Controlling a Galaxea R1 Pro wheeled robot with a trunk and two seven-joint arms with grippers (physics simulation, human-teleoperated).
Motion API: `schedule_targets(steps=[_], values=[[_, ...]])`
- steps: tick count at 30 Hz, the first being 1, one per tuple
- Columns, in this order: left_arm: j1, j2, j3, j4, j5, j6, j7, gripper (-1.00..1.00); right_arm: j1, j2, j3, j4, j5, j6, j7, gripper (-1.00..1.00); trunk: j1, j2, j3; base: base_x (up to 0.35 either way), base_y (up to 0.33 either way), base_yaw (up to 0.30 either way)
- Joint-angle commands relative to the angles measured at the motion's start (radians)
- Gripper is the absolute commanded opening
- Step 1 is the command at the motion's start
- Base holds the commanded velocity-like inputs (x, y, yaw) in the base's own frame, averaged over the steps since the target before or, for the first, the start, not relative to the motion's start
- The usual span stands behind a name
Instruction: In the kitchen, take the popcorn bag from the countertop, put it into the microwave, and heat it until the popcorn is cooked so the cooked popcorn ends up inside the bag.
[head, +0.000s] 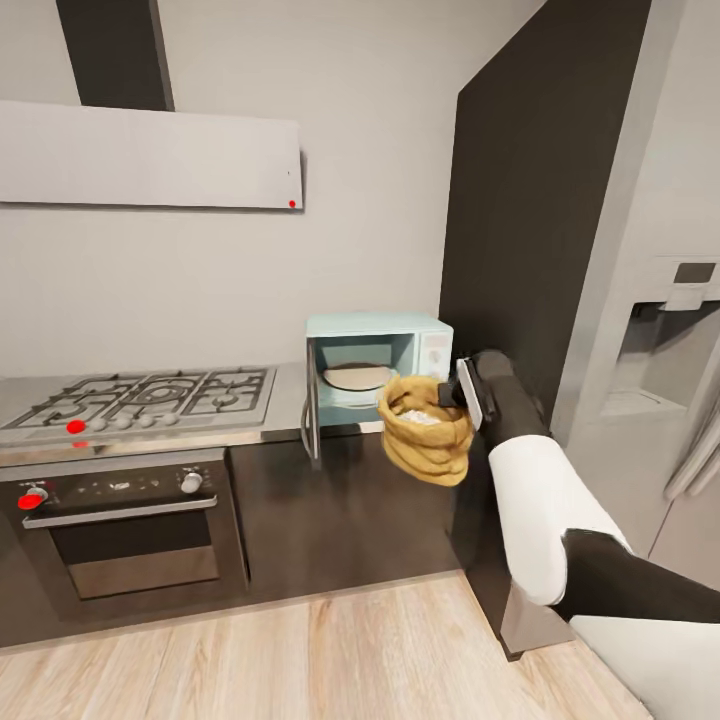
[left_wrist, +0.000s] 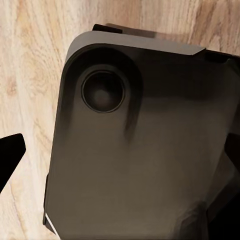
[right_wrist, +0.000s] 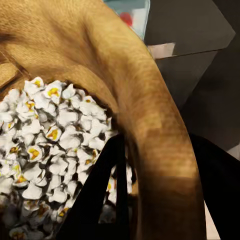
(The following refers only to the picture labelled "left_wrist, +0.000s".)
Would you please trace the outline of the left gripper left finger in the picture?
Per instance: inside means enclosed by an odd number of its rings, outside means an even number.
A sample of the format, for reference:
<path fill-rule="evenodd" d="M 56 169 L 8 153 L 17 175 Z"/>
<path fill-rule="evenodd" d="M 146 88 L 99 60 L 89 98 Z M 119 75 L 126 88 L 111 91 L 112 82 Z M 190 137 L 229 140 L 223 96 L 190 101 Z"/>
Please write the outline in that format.
<path fill-rule="evenodd" d="M 0 193 L 26 152 L 21 133 L 0 138 Z"/>

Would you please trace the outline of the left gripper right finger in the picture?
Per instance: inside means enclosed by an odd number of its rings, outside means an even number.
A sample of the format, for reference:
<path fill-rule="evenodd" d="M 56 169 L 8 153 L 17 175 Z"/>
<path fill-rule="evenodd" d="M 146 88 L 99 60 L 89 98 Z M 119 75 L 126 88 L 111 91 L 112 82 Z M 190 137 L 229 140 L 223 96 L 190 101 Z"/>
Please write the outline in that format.
<path fill-rule="evenodd" d="M 229 133 L 227 135 L 224 151 L 240 172 L 240 135 Z"/>

